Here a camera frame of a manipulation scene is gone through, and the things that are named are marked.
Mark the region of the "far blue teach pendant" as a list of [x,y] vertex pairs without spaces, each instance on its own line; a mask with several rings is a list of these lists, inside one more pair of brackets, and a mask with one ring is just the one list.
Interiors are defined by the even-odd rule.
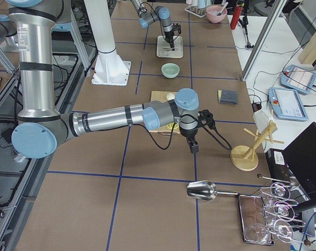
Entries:
[[292,64],[283,69],[280,84],[295,89],[300,94],[307,95],[311,92],[315,79],[316,71],[306,70]]

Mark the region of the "dish rack with cups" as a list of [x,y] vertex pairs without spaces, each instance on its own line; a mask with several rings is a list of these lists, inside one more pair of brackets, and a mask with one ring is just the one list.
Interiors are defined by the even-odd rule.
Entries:
[[192,15],[203,18],[206,16],[206,9],[212,4],[211,0],[186,0],[188,5],[184,10]]

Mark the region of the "dark tray with glass rack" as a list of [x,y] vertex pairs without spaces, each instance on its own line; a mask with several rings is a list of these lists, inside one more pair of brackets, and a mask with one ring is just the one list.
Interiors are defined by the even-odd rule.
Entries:
[[242,238],[245,243],[272,246],[275,240],[290,243],[294,229],[306,223],[295,209],[299,202],[291,197],[291,190],[299,186],[295,177],[288,180],[268,178],[268,182],[251,195],[238,195],[238,209]]

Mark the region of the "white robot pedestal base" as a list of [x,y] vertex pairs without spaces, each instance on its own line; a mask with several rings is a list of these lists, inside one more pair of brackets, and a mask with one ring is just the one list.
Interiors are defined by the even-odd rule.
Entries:
[[94,85],[127,85],[131,62],[123,61],[116,51],[107,1],[84,1],[98,50]]

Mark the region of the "near blue teach pendant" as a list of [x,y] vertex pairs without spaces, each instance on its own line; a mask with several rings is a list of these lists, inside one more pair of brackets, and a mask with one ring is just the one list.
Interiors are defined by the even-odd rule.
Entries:
[[284,120],[308,121],[298,92],[294,89],[270,87],[268,99],[274,114]]

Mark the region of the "white steamed bun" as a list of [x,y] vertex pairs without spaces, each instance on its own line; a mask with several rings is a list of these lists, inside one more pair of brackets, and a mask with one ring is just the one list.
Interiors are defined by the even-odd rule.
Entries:
[[166,99],[167,99],[167,100],[175,99],[174,93],[167,93],[167,94],[166,94]]

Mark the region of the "blue teach pendant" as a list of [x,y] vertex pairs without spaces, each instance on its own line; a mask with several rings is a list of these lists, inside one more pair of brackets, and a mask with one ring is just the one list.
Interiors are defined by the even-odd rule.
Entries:
[[295,89],[300,94],[307,95],[311,92],[315,79],[316,71],[306,70],[292,64],[283,69],[280,84]]
[[308,121],[298,92],[294,89],[270,87],[268,99],[274,114],[284,120]]

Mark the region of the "aluminium frame post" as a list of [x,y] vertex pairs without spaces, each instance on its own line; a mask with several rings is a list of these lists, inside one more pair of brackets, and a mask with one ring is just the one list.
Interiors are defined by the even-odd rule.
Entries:
[[255,46],[246,62],[246,65],[243,69],[243,72],[241,74],[241,80],[246,81],[248,76],[250,75],[250,72],[252,68],[255,65],[255,62],[257,58],[259,57],[262,48],[265,44],[265,41],[270,33],[270,31],[273,28],[273,25],[275,24],[276,19],[279,17],[280,13],[282,12],[283,7],[285,6],[287,0],[281,0],[281,1],[276,1],[272,7],[271,12],[269,13],[264,26],[258,36],[258,39],[255,43]]

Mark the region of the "light green bowl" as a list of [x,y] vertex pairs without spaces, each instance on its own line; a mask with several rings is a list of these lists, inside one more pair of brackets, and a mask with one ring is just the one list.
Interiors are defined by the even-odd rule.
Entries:
[[175,78],[180,73],[180,67],[174,63],[166,63],[161,67],[161,72],[166,78]]

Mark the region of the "grey yellow folded cloth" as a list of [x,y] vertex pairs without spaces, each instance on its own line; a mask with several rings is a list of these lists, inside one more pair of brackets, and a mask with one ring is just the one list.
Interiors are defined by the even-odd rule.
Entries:
[[217,95],[219,103],[231,105],[238,103],[238,93],[235,90],[219,89]]

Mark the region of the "lemon slice near edge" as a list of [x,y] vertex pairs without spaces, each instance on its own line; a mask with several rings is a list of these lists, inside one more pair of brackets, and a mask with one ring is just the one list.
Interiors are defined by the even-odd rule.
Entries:
[[169,129],[169,130],[172,130],[172,128],[174,130],[178,130],[179,129],[179,124],[178,123],[170,123],[170,124],[167,124],[166,127]]

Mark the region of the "red bottle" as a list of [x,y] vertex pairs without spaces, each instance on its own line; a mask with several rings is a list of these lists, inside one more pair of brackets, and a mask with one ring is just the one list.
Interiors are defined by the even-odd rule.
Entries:
[[239,22],[239,18],[240,18],[242,10],[243,10],[243,4],[235,6],[233,16],[230,22],[231,30],[235,30],[237,23]]

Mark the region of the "wooden mug tree stand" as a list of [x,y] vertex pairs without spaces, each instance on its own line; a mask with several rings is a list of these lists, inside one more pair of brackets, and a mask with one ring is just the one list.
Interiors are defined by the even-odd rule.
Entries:
[[277,130],[277,125],[274,120],[268,122],[267,127],[263,132],[259,132],[257,129],[255,133],[244,128],[245,132],[254,137],[253,144],[248,147],[245,145],[239,145],[234,147],[230,152],[230,159],[236,168],[243,171],[253,171],[259,164],[259,158],[255,153],[255,150],[262,144],[262,142],[279,143],[284,144],[284,141],[274,140],[273,133]]

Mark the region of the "bamboo cutting board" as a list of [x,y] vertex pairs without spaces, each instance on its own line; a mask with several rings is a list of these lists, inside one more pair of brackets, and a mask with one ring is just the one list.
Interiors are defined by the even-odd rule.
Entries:
[[[176,92],[163,92],[163,91],[152,91],[151,92],[151,101],[160,101],[160,102],[166,102],[168,101],[166,99],[166,94],[167,93],[174,93],[174,95],[176,95]],[[153,129],[153,130],[150,130],[149,132],[151,133],[160,133],[162,135],[170,135],[171,134],[171,131],[173,131],[173,134],[180,134],[180,130],[174,130],[172,128],[172,130],[169,130],[166,125],[158,128],[158,129]]]

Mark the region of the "black monitor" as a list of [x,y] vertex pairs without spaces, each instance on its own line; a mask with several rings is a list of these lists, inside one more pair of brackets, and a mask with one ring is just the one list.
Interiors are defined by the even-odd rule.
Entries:
[[283,151],[284,160],[306,192],[316,191],[316,123],[311,123]]

